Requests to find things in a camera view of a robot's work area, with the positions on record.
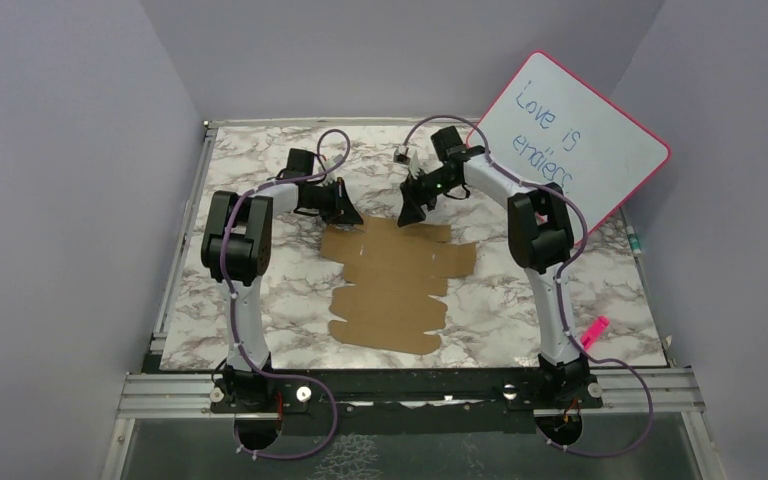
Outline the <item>brown cardboard box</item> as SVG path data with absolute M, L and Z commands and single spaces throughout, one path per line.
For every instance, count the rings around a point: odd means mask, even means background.
M 320 254 L 343 266 L 328 324 L 337 341 L 427 355 L 441 346 L 448 281 L 474 273 L 477 244 L 455 243 L 449 225 L 397 225 L 366 216 L 353 229 L 328 226 Z

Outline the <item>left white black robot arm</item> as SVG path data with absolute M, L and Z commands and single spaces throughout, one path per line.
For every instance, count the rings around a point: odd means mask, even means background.
M 221 387 L 226 398 L 250 410 L 266 408 L 274 397 L 271 353 L 262 322 L 262 280 L 272 256 L 275 216 L 318 217 L 338 226 L 357 226 L 363 218 L 353 206 L 343 179 L 334 176 L 347 156 L 324 161 L 303 149 L 290 150 L 286 166 L 273 178 L 244 193 L 213 194 L 200 258 L 213 280 L 227 291 L 228 350 Z

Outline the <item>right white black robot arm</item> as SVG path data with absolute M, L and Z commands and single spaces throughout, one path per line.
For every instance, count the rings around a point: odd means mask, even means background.
M 507 241 L 514 262 L 523 268 L 533 293 L 540 331 L 537 380 L 539 398 L 560 407 L 585 386 L 589 364 L 568 316 L 572 312 L 564 286 L 575 235 L 566 198 L 555 183 L 539 185 L 516 175 L 492 159 L 483 146 L 467 146 L 455 127 L 432 136 L 440 167 L 426 172 L 414 149 L 399 145 L 394 160 L 407 166 L 400 184 L 400 227 L 421 223 L 440 196 L 456 187 L 484 193 L 504 208 Z

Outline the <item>pink framed whiteboard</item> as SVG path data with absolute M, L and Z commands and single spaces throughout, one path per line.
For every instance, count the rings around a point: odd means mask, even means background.
M 467 136 L 495 161 L 538 184 L 554 182 L 591 233 L 657 171 L 670 147 L 542 51 L 531 53 Z

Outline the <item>pink marker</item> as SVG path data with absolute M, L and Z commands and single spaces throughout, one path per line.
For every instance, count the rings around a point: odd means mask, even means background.
M 598 342 L 610 325 L 611 321 L 609 318 L 598 316 L 581 335 L 580 341 L 582 347 L 586 351 L 589 351 L 592 346 Z

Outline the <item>green capped marker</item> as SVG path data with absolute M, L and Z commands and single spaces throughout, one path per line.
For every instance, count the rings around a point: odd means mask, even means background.
M 626 226 L 626 234 L 632 253 L 637 256 L 642 254 L 639 238 L 631 225 Z

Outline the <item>aluminium table frame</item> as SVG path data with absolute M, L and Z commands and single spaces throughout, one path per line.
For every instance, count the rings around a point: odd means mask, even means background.
M 106 479 L 720 479 L 724 471 L 705 403 L 688 369 L 665 357 L 621 216 L 593 236 L 572 269 L 580 325 L 611 319 L 599 357 L 619 357 L 645 375 L 656 405 L 653 429 L 637 450 L 614 459 L 566 456 L 537 435 L 338 436 L 310 459 L 254 461 L 239 454 L 231 419 L 209 409 L 208 371 L 224 354 L 219 287 L 199 261 L 210 194 L 245 189 L 310 148 L 326 121 L 215 124 L 199 159 L 182 244 L 176 253 L 142 367 L 125 380 L 103 468 Z M 442 347 L 412 356 L 344 346 L 325 331 L 341 269 L 318 256 L 319 226 L 285 216 L 264 286 L 267 339 L 279 367 L 410 368 L 531 366 L 537 324 L 531 292 L 511 260 L 505 216 L 483 195 L 443 201 L 431 214 L 458 241 L 478 245 L 475 273 L 449 285 Z

